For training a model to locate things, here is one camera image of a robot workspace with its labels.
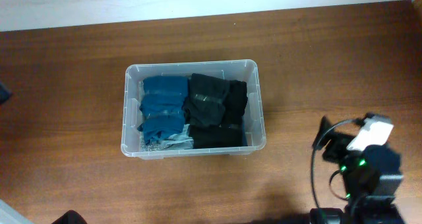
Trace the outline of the large black garment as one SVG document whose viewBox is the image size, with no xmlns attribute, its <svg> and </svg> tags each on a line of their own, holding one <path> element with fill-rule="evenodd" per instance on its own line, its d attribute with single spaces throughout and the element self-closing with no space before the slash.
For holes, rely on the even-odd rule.
<svg viewBox="0 0 422 224">
<path fill-rule="evenodd" d="M 242 146 L 242 117 L 248 102 L 247 83 L 231 80 L 229 94 L 224 100 L 226 111 L 219 125 L 199 127 L 191 125 L 189 136 L 194 149 L 229 148 Z"/>
</svg>

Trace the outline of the small black garment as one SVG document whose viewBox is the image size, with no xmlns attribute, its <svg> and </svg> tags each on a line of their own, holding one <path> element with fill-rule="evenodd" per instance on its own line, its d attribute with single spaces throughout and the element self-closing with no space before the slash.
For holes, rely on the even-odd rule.
<svg viewBox="0 0 422 224">
<path fill-rule="evenodd" d="M 224 100 L 229 94 L 229 81 L 194 73 L 189 80 L 189 96 L 184 104 L 187 123 L 208 127 L 219 125 L 226 111 Z"/>
</svg>

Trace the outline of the light blue jeans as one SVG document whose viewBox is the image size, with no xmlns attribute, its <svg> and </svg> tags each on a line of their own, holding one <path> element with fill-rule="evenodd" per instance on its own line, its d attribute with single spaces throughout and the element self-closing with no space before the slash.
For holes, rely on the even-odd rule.
<svg viewBox="0 0 422 224">
<path fill-rule="evenodd" d="M 193 139 L 188 135 L 188 129 L 189 125 L 185 123 L 182 133 L 174 134 L 165 140 L 151 143 L 148 146 L 144 143 L 141 146 L 141 150 L 143 152 L 157 152 L 164 150 L 191 149 L 193 147 Z"/>
</svg>

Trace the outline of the teal taped garment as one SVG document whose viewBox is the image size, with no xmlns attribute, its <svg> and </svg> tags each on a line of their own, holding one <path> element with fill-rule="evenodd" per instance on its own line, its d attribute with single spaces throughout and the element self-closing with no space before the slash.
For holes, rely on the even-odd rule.
<svg viewBox="0 0 422 224">
<path fill-rule="evenodd" d="M 180 134 L 185 126 L 183 106 L 188 96 L 185 76 L 152 76 L 142 81 L 144 96 L 140 112 L 144 122 L 138 127 L 144 143 L 159 142 Z"/>
</svg>

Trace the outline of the dark blue jeans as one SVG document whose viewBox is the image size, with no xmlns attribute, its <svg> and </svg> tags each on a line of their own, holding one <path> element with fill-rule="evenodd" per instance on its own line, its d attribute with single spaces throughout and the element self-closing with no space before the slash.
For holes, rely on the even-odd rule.
<svg viewBox="0 0 422 224">
<path fill-rule="evenodd" d="M 242 117 L 241 130 L 242 130 L 242 146 L 248 146 L 246 132 L 245 132 L 245 120 L 244 120 L 244 117 Z"/>
</svg>

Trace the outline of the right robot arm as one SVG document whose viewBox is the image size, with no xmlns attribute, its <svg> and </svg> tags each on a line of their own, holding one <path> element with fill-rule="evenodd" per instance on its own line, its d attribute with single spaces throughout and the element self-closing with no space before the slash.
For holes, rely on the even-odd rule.
<svg viewBox="0 0 422 224">
<path fill-rule="evenodd" d="M 394 204 L 404 176 L 401 156 L 388 143 L 393 128 L 389 117 L 374 113 L 335 124 L 327 117 L 320 120 L 312 148 L 323 152 L 323 160 L 338 165 L 332 176 L 342 177 L 346 194 L 341 199 L 347 205 L 317 205 L 309 213 L 310 224 L 404 222 Z"/>
</svg>

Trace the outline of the clear plastic storage container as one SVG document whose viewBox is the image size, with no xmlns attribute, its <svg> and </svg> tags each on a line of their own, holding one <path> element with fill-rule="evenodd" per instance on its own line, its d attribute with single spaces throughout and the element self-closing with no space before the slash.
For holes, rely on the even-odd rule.
<svg viewBox="0 0 422 224">
<path fill-rule="evenodd" d="M 142 81 L 151 76 L 190 76 L 193 73 L 247 83 L 248 102 L 243 116 L 247 145 L 230 148 L 143 152 L 141 150 L 141 146 L 144 144 L 143 135 L 138 131 L 138 127 L 144 120 L 143 114 L 139 110 L 143 98 Z M 248 155 L 263 149 L 265 145 L 266 131 L 258 65 L 253 60 L 137 64 L 127 68 L 121 136 L 121 151 L 125 156 L 148 160 L 199 155 Z"/>
</svg>

